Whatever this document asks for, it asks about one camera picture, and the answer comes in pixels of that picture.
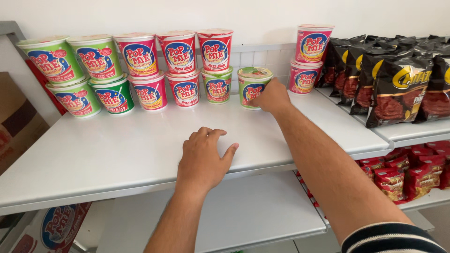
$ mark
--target hand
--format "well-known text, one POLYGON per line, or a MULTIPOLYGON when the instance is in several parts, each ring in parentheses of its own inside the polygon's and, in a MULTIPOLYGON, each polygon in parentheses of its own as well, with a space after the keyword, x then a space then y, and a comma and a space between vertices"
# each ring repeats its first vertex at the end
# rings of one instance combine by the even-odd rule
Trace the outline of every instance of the hand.
POLYGON ((217 152, 217 141, 226 135, 221 129, 201 127, 183 143, 183 157, 178 165, 175 191, 190 191, 206 194, 216 187, 230 169, 234 153, 239 147, 232 144, 221 158, 217 152))
POLYGON ((292 104, 286 87, 274 77, 258 97, 250 100, 250 105, 259 106, 263 111, 274 114, 292 104))

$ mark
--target pink noodle cup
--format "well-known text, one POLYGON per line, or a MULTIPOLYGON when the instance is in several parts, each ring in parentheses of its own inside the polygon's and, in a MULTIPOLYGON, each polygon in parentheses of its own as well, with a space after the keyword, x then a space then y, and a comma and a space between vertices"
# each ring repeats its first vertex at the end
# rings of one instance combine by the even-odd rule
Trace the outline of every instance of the pink noodle cup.
POLYGON ((289 78, 289 92, 296 95, 311 93, 314 83, 320 76, 323 62, 315 66, 301 65, 291 61, 291 73, 289 78))
POLYGON ((161 45, 170 75, 185 77, 196 72, 194 31, 162 32, 157 33, 156 37, 161 45))
POLYGON ((230 67, 230 49, 233 30, 203 29, 197 31, 203 68, 206 73, 220 74, 230 67))
POLYGON ((176 105, 186 108, 198 104, 200 97, 198 87, 199 74, 199 70, 195 74, 187 77, 175 77, 166 74, 176 105))
POLYGON ((298 64, 314 66, 322 60, 334 25, 304 24, 297 28, 294 61, 298 64))
POLYGON ((133 89, 139 98, 139 103, 147 111, 159 111, 166 107, 166 84, 164 72, 160 71, 154 78, 136 80, 128 76, 133 89))
POLYGON ((149 79, 159 73, 154 33, 134 32, 113 36, 133 79, 149 79))

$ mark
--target shirt sleeve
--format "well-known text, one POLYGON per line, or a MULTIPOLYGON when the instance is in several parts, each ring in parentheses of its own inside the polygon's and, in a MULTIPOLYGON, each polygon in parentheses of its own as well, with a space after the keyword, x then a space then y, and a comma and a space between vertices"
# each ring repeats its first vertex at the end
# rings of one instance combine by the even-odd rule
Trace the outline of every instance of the shirt sleeve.
POLYGON ((446 253, 424 230, 405 223, 384 222, 362 227, 342 243, 342 253, 446 253))

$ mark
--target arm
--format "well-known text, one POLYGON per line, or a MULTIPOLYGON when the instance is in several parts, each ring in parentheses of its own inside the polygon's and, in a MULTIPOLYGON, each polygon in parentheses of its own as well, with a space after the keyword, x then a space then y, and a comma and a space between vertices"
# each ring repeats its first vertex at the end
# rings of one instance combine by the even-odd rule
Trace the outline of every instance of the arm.
POLYGON ((239 144, 232 144, 223 158, 217 141, 226 131, 202 127, 183 143, 183 157, 178 165, 175 193, 144 253, 193 253, 203 202, 229 170, 239 144))
POLYGON ((366 225, 385 221, 412 224, 336 142, 290 103, 278 79, 272 79, 252 103, 275 117, 297 169, 340 244, 366 225))

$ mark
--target pop mie cup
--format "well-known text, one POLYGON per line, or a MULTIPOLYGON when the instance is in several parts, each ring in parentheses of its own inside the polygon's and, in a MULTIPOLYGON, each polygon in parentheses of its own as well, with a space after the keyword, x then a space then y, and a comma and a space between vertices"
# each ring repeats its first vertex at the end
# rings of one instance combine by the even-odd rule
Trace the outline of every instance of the pop mie cup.
POLYGON ((70 114, 76 118, 92 117, 98 114, 102 107, 87 79, 66 87, 54 87, 51 84, 45 85, 64 106, 70 114))
POLYGON ((159 111, 167 105, 164 72, 151 79, 136 80, 128 77, 139 98, 139 103, 147 111, 159 111))
POLYGON ((297 28, 295 62, 310 66, 318 64, 324 55, 334 25, 304 24, 297 28))
POLYGON ((206 73, 225 73, 230 67, 230 48, 233 30, 203 29, 197 31, 203 68, 206 73))
POLYGON ((205 84, 206 99, 211 104, 225 104, 230 99, 231 75, 233 67, 223 74, 209 74, 200 70, 205 84))
POLYGON ((113 36, 130 71, 128 78, 150 79, 158 76, 158 55, 155 34, 124 33, 113 36))
POLYGON ((83 70, 67 44, 69 35, 19 41, 22 49, 54 87, 69 86, 85 79, 83 70))
POLYGON ((191 76, 195 67, 195 32, 170 31, 156 34, 168 72, 175 77, 191 76))
POLYGON ((188 77, 174 77, 166 74, 176 105, 179 107, 191 107, 198 103, 200 97, 198 90, 199 74, 199 70, 188 77))
POLYGON ((135 103, 131 97, 130 83, 125 73, 122 79, 108 83, 97 83, 95 80, 88 81, 94 92, 100 98, 108 112, 112 115, 129 113, 135 103))
POLYGON ((273 73, 267 68, 246 67, 238 70, 239 97, 245 109, 260 109, 259 106, 250 106, 249 102, 263 92, 272 77, 273 73))
POLYGON ((289 91, 296 95, 311 93, 316 79, 320 76, 323 62, 316 66, 300 65, 291 61, 291 73, 289 78, 289 91))
POLYGON ((81 58, 92 80, 110 83, 123 76, 112 35, 70 37, 67 42, 81 58))

